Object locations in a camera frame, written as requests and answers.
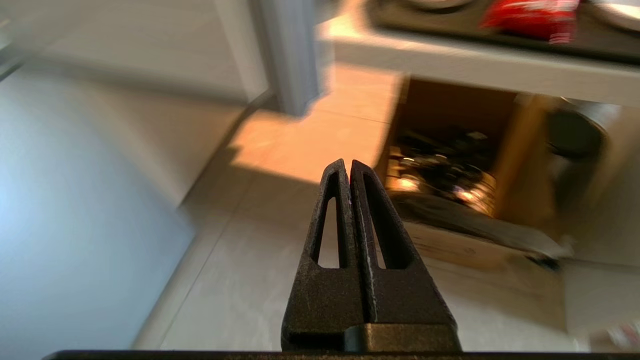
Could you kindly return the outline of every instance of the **open cardboard box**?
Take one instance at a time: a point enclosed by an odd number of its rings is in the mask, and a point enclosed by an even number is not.
[[[404,129],[434,138],[451,126],[480,131],[497,149],[490,170],[496,179],[494,217],[557,239],[546,126],[553,105],[553,98],[541,95],[406,78],[376,172],[384,183],[390,180],[390,147]],[[541,255],[424,224],[405,227],[423,256],[459,265],[499,268],[513,256]]]

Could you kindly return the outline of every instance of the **tile floor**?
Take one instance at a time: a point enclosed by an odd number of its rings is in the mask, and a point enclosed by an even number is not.
[[[200,232],[136,348],[280,350],[322,171],[337,158],[374,165],[398,82],[399,74],[337,66],[333,92],[305,119],[259,111],[241,125],[182,207]],[[466,351],[586,350],[563,330],[558,276],[526,261],[485,274],[424,260]]]

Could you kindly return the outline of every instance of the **black tray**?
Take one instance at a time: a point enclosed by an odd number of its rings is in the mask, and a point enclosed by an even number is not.
[[[370,0],[367,9],[372,22],[385,28],[640,65],[640,33],[618,29],[597,19],[597,10],[592,4],[581,3],[578,6],[577,30],[573,41],[550,45],[544,40],[481,29],[479,25],[484,13],[492,3],[493,0],[473,0],[470,4],[445,13],[428,12],[406,0]]]

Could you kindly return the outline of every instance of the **white shelf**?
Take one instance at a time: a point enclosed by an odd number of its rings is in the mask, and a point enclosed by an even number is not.
[[[323,23],[335,60],[416,76],[639,106],[640,67],[510,49],[463,40],[374,28],[365,0],[345,0]]]

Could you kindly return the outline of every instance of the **red object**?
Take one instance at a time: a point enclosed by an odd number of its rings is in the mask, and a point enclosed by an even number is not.
[[[548,40],[550,44],[567,43],[575,29],[579,3],[580,0],[497,0],[481,26]]]

